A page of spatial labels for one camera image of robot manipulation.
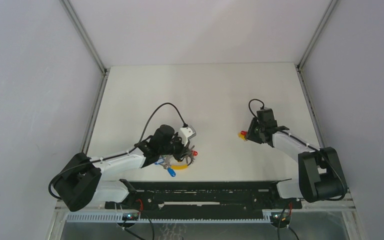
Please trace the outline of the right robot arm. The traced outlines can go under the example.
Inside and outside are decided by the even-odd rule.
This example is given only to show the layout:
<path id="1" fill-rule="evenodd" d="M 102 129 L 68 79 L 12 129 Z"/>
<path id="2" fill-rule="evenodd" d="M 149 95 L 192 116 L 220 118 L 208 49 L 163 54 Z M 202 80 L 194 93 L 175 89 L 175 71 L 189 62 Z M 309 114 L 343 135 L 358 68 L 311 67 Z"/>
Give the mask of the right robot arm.
<path id="1" fill-rule="evenodd" d="M 253 114 L 245 140 L 266 144 L 277 149 L 298 165 L 297 178 L 281 180 L 269 194 L 269 203 L 282 208 L 289 199 L 304 199 L 309 203 L 340 201 L 348 192 L 348 185 L 333 147 L 317 148 L 278 125 L 273 110 L 262 107 Z"/>

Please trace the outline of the red and yellow tagged keys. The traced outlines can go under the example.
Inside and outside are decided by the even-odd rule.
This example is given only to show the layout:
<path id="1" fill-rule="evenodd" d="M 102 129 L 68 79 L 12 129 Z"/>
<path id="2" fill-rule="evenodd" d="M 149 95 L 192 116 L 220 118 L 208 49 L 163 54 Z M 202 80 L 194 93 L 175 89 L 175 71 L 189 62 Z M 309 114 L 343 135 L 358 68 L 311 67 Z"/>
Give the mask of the red and yellow tagged keys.
<path id="1" fill-rule="evenodd" d="M 248 134 L 247 131 L 241 131 L 241 132 L 238 133 L 238 137 L 240 139 L 242 139 L 243 141 L 247 141 L 247 134 Z"/>

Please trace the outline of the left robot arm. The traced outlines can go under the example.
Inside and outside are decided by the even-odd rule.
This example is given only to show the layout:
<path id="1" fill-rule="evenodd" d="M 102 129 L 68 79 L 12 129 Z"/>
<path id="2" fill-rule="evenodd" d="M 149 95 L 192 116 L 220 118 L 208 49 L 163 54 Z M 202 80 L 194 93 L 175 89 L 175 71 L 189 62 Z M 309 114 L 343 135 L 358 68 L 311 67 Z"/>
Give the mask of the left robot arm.
<path id="1" fill-rule="evenodd" d="M 65 203 L 71 212 L 79 211 L 92 203 L 116 202 L 129 209 L 137 196 L 121 175 L 130 170 L 143 169 L 162 162 L 170 169 L 169 161 L 183 162 L 194 159 L 191 139 L 196 131 L 184 126 L 175 131 L 163 124 L 154 134 L 141 140 L 132 150 L 112 156 L 89 157 L 75 154 L 66 166 L 52 178 L 48 185 L 50 194 Z"/>

